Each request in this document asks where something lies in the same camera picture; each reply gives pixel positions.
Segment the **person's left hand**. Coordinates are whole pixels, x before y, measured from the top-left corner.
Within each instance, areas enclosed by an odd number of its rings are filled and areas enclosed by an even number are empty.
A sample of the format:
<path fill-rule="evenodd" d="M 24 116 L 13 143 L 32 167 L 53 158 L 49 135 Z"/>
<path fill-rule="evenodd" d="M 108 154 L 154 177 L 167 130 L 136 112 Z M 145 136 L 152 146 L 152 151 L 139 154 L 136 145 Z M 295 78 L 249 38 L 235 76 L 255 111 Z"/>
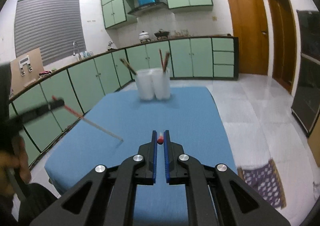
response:
<path fill-rule="evenodd" d="M 18 169 L 24 183 L 29 183 L 31 180 L 24 139 L 17 135 L 12 139 L 12 146 L 14 154 L 1 151 L 1 196 L 4 197 L 12 197 L 15 194 L 14 188 L 7 177 L 7 169 Z"/>

